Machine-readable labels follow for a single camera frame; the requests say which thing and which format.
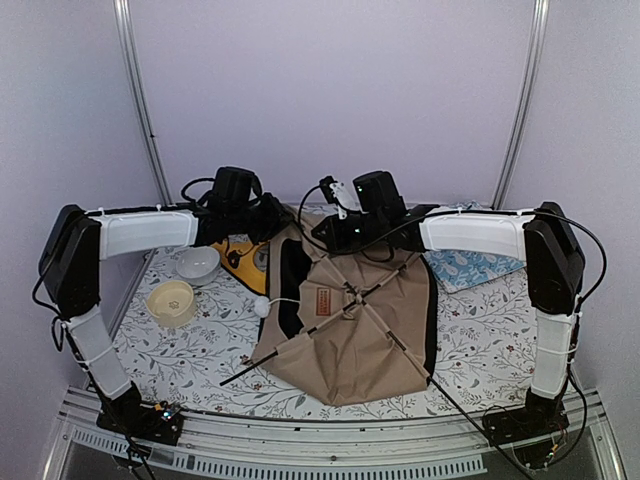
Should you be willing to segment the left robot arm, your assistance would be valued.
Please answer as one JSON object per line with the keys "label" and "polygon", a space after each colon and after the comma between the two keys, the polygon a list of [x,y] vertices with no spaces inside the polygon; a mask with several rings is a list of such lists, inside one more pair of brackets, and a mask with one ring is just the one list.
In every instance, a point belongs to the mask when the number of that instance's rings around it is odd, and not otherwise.
{"label": "left robot arm", "polygon": [[45,308],[54,311],[104,411],[128,434],[141,433],[149,415],[102,318],[101,263],[163,247],[209,246],[234,235],[261,243],[292,221],[290,210],[250,170],[221,167],[209,182],[199,198],[183,192],[181,202],[166,206],[87,211],[66,205],[39,260],[36,286],[49,295]]}

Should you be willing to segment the beige pet tent fabric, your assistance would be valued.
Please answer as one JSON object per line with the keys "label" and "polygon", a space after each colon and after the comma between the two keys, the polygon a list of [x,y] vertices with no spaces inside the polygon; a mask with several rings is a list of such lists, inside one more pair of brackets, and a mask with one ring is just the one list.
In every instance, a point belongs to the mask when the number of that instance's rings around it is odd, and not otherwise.
{"label": "beige pet tent fabric", "polygon": [[412,252],[374,247],[365,253],[333,256],[312,246],[289,226],[269,244],[267,287],[276,298],[261,322],[251,355],[256,362],[275,347],[280,354],[262,367],[325,405],[346,406],[426,389],[427,295],[434,275],[424,256],[328,327],[303,333],[350,303],[357,291],[373,287]]}

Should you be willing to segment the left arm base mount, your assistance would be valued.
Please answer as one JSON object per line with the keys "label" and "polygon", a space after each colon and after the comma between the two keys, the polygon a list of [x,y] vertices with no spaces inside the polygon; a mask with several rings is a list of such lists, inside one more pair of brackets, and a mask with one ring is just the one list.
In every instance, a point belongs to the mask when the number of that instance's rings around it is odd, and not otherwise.
{"label": "left arm base mount", "polygon": [[178,444],[184,423],[179,404],[167,401],[146,404],[135,384],[116,399],[109,399],[100,389],[96,393],[101,402],[98,427],[134,439],[170,446]]}

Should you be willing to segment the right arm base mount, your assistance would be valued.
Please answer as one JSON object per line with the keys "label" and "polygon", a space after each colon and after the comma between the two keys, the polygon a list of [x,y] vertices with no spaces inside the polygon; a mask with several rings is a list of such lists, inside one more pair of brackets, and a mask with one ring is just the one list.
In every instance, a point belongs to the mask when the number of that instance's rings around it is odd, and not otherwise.
{"label": "right arm base mount", "polygon": [[529,440],[538,436],[562,433],[569,426],[561,400],[546,399],[527,393],[523,407],[507,409],[495,406],[482,417],[482,426],[498,444]]}

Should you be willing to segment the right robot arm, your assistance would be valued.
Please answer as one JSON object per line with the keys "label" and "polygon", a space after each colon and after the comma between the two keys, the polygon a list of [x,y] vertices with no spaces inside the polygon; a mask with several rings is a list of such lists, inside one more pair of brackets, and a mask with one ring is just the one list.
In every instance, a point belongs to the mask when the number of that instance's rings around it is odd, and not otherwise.
{"label": "right robot arm", "polygon": [[391,250],[479,252],[525,265],[537,346],[532,382],[516,422],[524,435],[539,435],[560,410],[578,345],[585,255],[560,206],[545,202],[532,211],[407,208],[391,173],[382,170],[356,178],[353,185],[349,193],[331,176],[318,184],[337,212],[311,235],[330,254],[355,254],[385,243]]}

